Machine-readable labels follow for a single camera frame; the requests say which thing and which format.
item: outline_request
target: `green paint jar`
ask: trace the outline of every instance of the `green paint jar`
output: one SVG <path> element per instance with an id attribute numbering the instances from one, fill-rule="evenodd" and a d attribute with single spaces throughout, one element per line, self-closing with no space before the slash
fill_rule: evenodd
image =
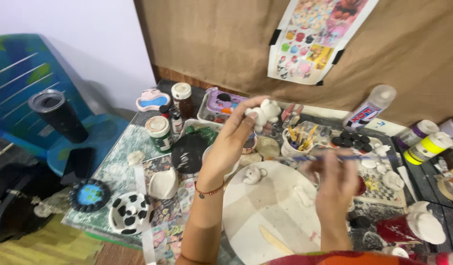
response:
<path id="1" fill-rule="evenodd" d="M 154 116 L 145 123 L 148 135 L 154 147 L 161 153 L 169 153 L 172 149 L 172 137 L 169 121 L 163 116 Z"/>

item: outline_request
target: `hand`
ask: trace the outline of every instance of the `hand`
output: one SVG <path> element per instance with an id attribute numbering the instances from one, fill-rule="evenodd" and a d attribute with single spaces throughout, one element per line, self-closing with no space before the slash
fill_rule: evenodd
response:
<path id="1" fill-rule="evenodd" d="M 263 100 L 268 98 L 268 96 L 254 97 L 242 101 L 235 108 L 207 154 L 199 177 L 215 178 L 221 176 L 221 181 L 223 181 L 223 176 L 228 174 L 240 159 L 243 145 L 253 133 L 257 113 L 252 112 L 244 117 L 244 112 L 249 107 L 259 106 Z M 265 133 L 270 131 L 270 125 L 265 126 L 264 130 Z"/>
<path id="2" fill-rule="evenodd" d="M 321 176 L 320 190 L 315 201 L 322 229 L 322 251 L 352 250 L 345 225 L 349 204 L 359 188 L 355 160 L 338 161 L 351 156 L 349 149 L 330 150 L 321 161 L 313 161 L 312 169 Z"/>

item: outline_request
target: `round white board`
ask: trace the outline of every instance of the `round white board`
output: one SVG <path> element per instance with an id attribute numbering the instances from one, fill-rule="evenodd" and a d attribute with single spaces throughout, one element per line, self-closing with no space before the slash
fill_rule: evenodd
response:
<path id="1" fill-rule="evenodd" d="M 257 184 L 244 184 L 248 167 L 243 168 L 231 179 L 223 199 L 223 227 L 236 255 L 246 265 L 286 256 L 266 241 L 260 225 L 294 253 L 319 251 L 321 230 L 315 204 L 303 206 L 294 191 L 301 186 L 314 201 L 317 191 L 313 184 L 275 161 L 253 165 L 267 170 L 267 176 Z"/>

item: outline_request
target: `red beaded bracelet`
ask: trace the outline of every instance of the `red beaded bracelet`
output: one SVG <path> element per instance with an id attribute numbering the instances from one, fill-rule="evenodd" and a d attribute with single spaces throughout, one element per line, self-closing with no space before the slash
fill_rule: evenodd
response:
<path id="1" fill-rule="evenodd" d="M 225 185 L 225 181 L 223 181 L 222 185 L 217 190 L 212 190 L 212 191 L 209 191 L 209 192 L 202 192 L 202 191 L 197 189 L 197 182 L 194 181 L 194 188 L 195 188 L 195 191 L 197 191 L 199 193 L 200 199 L 205 198 L 204 194 L 213 195 L 213 194 L 217 193 L 219 190 L 221 190 L 223 185 Z"/>

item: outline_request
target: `cow print bowl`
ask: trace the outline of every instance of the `cow print bowl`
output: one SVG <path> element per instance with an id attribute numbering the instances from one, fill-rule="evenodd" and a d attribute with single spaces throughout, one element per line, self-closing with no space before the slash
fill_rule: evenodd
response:
<path id="1" fill-rule="evenodd" d="M 136 191 L 115 199 L 109 212 L 109 225 L 120 234 L 138 234 L 150 227 L 153 206 L 147 195 Z"/>

